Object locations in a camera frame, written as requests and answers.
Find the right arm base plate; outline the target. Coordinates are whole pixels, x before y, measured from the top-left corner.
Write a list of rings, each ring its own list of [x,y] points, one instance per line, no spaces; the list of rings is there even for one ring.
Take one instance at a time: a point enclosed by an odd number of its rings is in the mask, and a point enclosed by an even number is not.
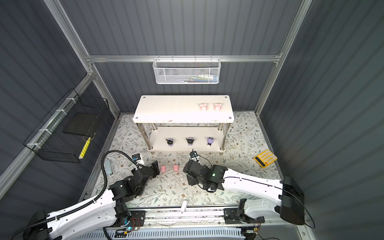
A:
[[[264,216],[251,218],[247,216],[244,211],[240,211],[237,208],[225,208],[224,220],[227,225],[230,224],[263,224],[265,223]]]

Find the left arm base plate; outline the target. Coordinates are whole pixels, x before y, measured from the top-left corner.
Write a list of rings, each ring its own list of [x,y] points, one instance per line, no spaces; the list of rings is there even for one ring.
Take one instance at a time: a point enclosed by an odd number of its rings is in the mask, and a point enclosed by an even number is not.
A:
[[[123,217],[119,226],[123,228],[139,228],[144,226],[146,211],[131,211],[127,217]]]

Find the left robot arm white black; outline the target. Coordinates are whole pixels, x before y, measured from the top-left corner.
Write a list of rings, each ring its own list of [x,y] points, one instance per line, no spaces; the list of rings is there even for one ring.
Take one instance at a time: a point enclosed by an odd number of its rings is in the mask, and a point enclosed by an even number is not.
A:
[[[132,176],[110,185],[99,198],[94,196],[49,214],[40,211],[33,215],[30,225],[49,218],[53,220],[23,231],[23,239],[71,240],[116,223],[125,225],[131,218],[126,203],[142,195],[149,180],[159,174],[159,164],[154,161],[151,166],[134,169]]]

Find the light purple toy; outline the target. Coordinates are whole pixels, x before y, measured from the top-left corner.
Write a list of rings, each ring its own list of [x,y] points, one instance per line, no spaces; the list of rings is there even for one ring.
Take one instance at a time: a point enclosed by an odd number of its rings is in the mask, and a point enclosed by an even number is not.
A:
[[[207,145],[208,146],[211,146],[213,144],[213,142],[214,142],[214,138],[212,138],[212,137],[207,138]]]

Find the dark purple toy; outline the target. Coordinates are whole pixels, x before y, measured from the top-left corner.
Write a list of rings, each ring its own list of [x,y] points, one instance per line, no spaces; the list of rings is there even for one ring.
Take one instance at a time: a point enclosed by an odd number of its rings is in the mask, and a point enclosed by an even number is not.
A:
[[[167,141],[167,145],[169,147],[172,147],[174,145],[174,140],[173,139],[166,139],[166,141]]]
[[[186,138],[187,144],[189,146],[192,146],[194,144],[195,139],[194,138]]]

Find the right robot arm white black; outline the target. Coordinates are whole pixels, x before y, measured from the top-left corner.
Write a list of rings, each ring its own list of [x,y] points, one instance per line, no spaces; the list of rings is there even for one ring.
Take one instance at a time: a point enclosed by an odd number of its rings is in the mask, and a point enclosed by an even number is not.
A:
[[[290,224],[305,224],[304,193],[293,179],[261,179],[225,166],[213,165],[208,168],[194,160],[188,161],[183,171],[190,186],[197,185],[208,193],[222,190],[262,199],[261,202],[240,199],[237,212],[233,216],[235,220],[256,224],[261,217],[278,215]]]

